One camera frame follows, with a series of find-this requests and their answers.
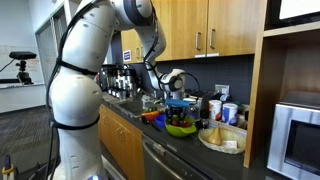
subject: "coffee maker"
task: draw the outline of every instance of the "coffee maker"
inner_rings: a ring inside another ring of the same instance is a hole
[[[117,98],[135,98],[137,95],[137,73],[132,67],[106,64],[100,68],[99,85],[102,91]]]

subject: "dishwasher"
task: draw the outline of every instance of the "dishwasher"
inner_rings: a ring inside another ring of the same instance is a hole
[[[147,135],[142,135],[146,180],[211,179]]]

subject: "cabinet handle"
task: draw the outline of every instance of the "cabinet handle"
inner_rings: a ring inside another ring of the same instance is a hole
[[[107,125],[107,122],[106,122],[106,116],[103,116],[103,123],[104,123],[104,125]]]
[[[140,52],[139,52],[139,48],[136,48],[136,58],[139,59],[139,55],[140,55]]]
[[[141,47],[141,52],[140,52],[141,54],[140,54],[140,57],[141,57],[141,59],[143,60],[143,58],[144,58],[144,56],[143,56],[143,47]]]
[[[125,136],[125,134],[124,134],[124,131],[121,131],[121,132],[120,132],[120,138],[121,138],[121,141],[122,141],[122,142],[126,142],[126,136]]]
[[[119,132],[120,129],[121,127],[117,129],[118,138],[120,138],[120,132]]]
[[[215,33],[216,30],[215,29],[211,29],[211,33],[210,33],[210,48],[211,49],[214,49],[214,46],[213,46],[213,33]]]
[[[198,51],[201,50],[200,47],[199,47],[199,39],[200,39],[199,36],[201,36],[201,32],[197,32],[197,34],[196,34],[196,49],[197,49]]]

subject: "green bowl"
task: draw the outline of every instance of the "green bowl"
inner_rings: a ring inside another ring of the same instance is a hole
[[[190,116],[186,116],[185,121],[189,121],[193,123],[194,118]],[[168,119],[166,119],[166,129],[169,132],[169,134],[175,137],[185,137],[197,131],[197,128],[194,124],[189,127],[173,126],[169,124]]]

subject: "blue container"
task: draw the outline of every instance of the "blue container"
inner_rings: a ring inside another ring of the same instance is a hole
[[[166,122],[167,116],[166,114],[160,114],[159,116],[156,117],[156,123],[160,127],[165,127],[165,122]]]

